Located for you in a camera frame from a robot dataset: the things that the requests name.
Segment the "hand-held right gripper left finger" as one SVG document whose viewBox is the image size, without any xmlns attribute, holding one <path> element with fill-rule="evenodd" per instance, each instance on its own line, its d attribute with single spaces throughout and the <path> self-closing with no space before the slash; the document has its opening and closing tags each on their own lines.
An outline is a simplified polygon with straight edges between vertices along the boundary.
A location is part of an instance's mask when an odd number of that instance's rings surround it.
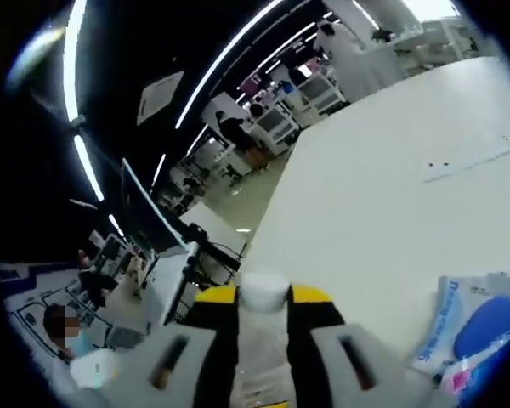
<svg viewBox="0 0 510 408">
<path fill-rule="evenodd" d="M 238 300 L 236 286 L 208 288 L 195 296 L 184 320 L 111 354 L 89 389 L 93 406 L 228 406 L 238 362 Z"/>
</svg>

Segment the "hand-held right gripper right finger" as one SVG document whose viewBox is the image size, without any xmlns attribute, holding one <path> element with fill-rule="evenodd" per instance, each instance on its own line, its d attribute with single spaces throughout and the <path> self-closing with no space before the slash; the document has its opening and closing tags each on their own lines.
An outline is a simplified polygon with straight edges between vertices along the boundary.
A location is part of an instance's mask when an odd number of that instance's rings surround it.
<svg viewBox="0 0 510 408">
<path fill-rule="evenodd" d="M 430 387 L 313 286 L 287 292 L 287 356 L 299 407 L 429 407 Z"/>
</svg>

